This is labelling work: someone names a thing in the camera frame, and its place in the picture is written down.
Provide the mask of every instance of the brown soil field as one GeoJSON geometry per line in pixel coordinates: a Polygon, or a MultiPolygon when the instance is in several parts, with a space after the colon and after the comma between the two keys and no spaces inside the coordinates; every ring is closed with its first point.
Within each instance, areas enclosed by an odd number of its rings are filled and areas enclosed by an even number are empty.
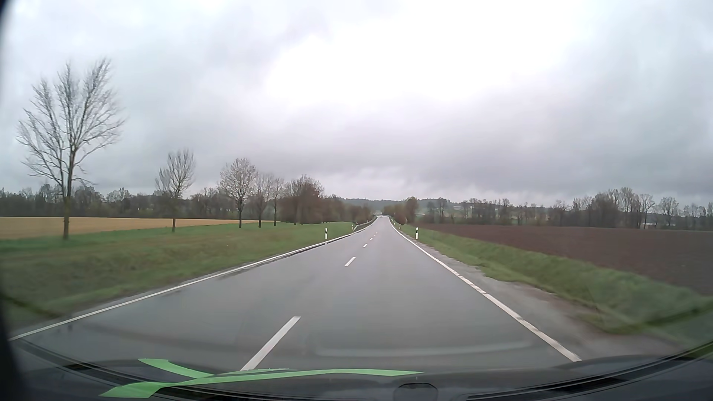
{"type": "Polygon", "coordinates": [[[477,240],[585,260],[713,295],[713,233],[625,228],[422,224],[477,240]]]}

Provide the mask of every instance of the white edge line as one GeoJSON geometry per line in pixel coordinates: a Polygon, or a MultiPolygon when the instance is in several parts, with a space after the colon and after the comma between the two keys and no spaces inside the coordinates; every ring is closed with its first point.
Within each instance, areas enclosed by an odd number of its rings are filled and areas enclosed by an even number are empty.
{"type": "Polygon", "coordinates": [[[39,332],[43,332],[44,330],[49,330],[49,329],[51,329],[51,328],[56,328],[56,327],[58,327],[58,326],[65,325],[65,324],[67,324],[67,323],[72,323],[72,322],[75,322],[75,321],[80,320],[80,319],[88,318],[89,316],[94,316],[94,315],[96,315],[96,314],[98,314],[98,313],[106,312],[107,310],[112,310],[112,309],[119,308],[119,307],[121,307],[121,306],[126,306],[126,305],[129,305],[129,304],[131,304],[131,303],[138,302],[138,301],[140,301],[140,300],[145,300],[145,299],[148,299],[148,298],[151,298],[151,297],[155,297],[156,295],[166,294],[166,293],[169,293],[169,292],[171,292],[171,291],[177,290],[177,289],[179,289],[179,288],[187,287],[187,286],[189,286],[189,285],[191,285],[191,284],[200,283],[201,281],[206,281],[206,280],[209,280],[209,279],[211,279],[211,278],[220,277],[221,275],[226,275],[226,274],[230,274],[230,273],[233,273],[233,272],[237,272],[238,270],[251,268],[252,266],[260,265],[260,264],[266,263],[266,262],[270,262],[271,260],[275,260],[275,259],[279,259],[279,258],[284,258],[285,256],[291,256],[291,255],[294,255],[295,253],[304,252],[304,251],[306,251],[306,250],[309,250],[309,249],[312,249],[312,248],[316,248],[316,247],[318,247],[318,246],[325,245],[325,244],[328,244],[328,243],[333,242],[333,241],[336,241],[336,240],[341,240],[342,238],[345,238],[345,237],[348,237],[348,236],[350,236],[350,235],[356,234],[356,233],[358,233],[359,231],[362,231],[362,230],[365,230],[365,229],[366,229],[366,227],[363,227],[363,228],[360,228],[360,229],[358,229],[358,230],[356,230],[356,231],[352,231],[352,232],[350,232],[349,234],[342,235],[341,237],[333,238],[333,239],[327,240],[327,241],[322,241],[321,243],[312,244],[312,245],[306,246],[306,247],[304,247],[304,248],[300,248],[300,249],[296,249],[296,250],[291,250],[290,252],[286,252],[286,253],[283,253],[283,254],[281,254],[281,255],[271,256],[271,257],[269,257],[269,258],[267,258],[267,259],[258,260],[257,262],[253,262],[253,263],[250,263],[250,264],[245,265],[245,266],[240,266],[240,267],[238,267],[238,268],[232,268],[232,269],[229,269],[229,270],[226,270],[226,271],[222,271],[222,272],[220,272],[220,273],[216,273],[216,274],[214,274],[214,275],[209,275],[209,276],[204,277],[204,278],[199,278],[199,279],[197,279],[197,280],[190,281],[190,282],[188,282],[188,283],[183,283],[183,284],[181,284],[181,285],[176,285],[175,287],[166,288],[165,290],[161,290],[161,291],[158,291],[158,292],[156,292],[156,293],[147,294],[147,295],[144,295],[143,297],[139,297],[139,298],[136,298],[136,299],[128,300],[128,301],[126,301],[126,302],[118,303],[118,304],[116,304],[116,305],[108,306],[108,307],[106,307],[106,308],[102,308],[102,309],[99,309],[99,310],[94,310],[93,312],[85,313],[84,315],[75,316],[74,318],[70,318],[70,319],[67,319],[67,320],[62,320],[61,322],[53,323],[53,324],[51,324],[51,325],[47,325],[47,326],[44,326],[44,327],[42,327],[42,328],[37,328],[37,329],[35,329],[35,330],[30,330],[30,331],[28,331],[27,333],[22,333],[22,334],[18,334],[18,335],[15,335],[15,336],[13,336],[13,337],[10,337],[10,338],[8,338],[8,341],[18,340],[18,339],[20,339],[20,338],[27,337],[28,335],[33,335],[33,334],[36,334],[36,333],[39,333],[39,332]]]}
{"type": "Polygon", "coordinates": [[[448,267],[447,264],[441,262],[440,260],[436,259],[432,254],[426,252],[423,248],[421,248],[418,244],[416,244],[414,241],[412,241],[410,238],[406,237],[404,234],[399,233],[400,236],[404,237],[407,241],[409,241],[413,246],[418,248],[421,252],[427,254],[431,259],[435,260],[439,265],[445,267],[448,269],[449,272],[453,273],[454,275],[458,276],[463,282],[466,284],[470,285],[474,290],[478,291],[482,296],[485,298],[488,298],[492,303],[497,305],[500,309],[504,310],[505,313],[510,315],[513,319],[517,320],[521,325],[525,326],[528,330],[530,330],[532,333],[537,335],[539,338],[544,340],[547,344],[552,346],[552,348],[556,349],[559,351],[560,354],[566,356],[567,359],[571,360],[572,362],[577,362],[582,360],[582,358],[579,357],[579,355],[575,354],[574,352],[568,350],[567,348],[564,347],[564,345],[560,344],[557,340],[554,338],[550,337],[549,335],[546,335],[545,333],[541,332],[540,329],[529,323],[527,320],[523,319],[522,316],[518,315],[517,312],[514,310],[510,309],[507,305],[504,303],[500,302],[497,300],[495,297],[492,295],[488,294],[485,290],[482,288],[478,287],[477,285],[473,284],[470,280],[467,278],[463,277],[460,273],[456,272],[452,268],[448,267]]]}

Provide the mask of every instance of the yellow field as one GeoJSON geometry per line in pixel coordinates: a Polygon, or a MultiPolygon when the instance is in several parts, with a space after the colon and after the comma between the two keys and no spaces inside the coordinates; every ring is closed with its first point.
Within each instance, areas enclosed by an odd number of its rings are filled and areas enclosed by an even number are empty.
{"type": "MultiPolygon", "coordinates": [[[[242,222],[256,223],[257,220],[243,220],[242,222]]],[[[237,220],[200,218],[179,218],[176,220],[176,227],[213,224],[237,224],[237,220]]],[[[69,234],[170,226],[171,219],[169,218],[72,217],[69,220],[69,234]]],[[[0,217],[0,239],[62,235],[62,227],[61,217],[0,217]]]]}

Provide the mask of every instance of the asphalt road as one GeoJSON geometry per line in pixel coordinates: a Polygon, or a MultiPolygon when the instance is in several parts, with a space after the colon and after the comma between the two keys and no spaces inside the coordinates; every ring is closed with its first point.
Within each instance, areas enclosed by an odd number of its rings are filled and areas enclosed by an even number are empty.
{"type": "Polygon", "coordinates": [[[226,372],[570,361],[402,237],[388,218],[333,243],[24,340],[79,360],[163,358],[226,372]]]}

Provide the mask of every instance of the sky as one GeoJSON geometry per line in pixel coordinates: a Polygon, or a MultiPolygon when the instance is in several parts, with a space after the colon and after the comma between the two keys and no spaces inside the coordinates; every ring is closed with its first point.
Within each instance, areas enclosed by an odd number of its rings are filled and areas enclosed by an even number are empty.
{"type": "Polygon", "coordinates": [[[10,191],[43,183],[32,85],[106,56],[127,123],[86,160],[103,193],[191,148],[193,191],[247,157],[345,198],[713,201],[710,1],[19,0],[0,28],[10,191]]]}

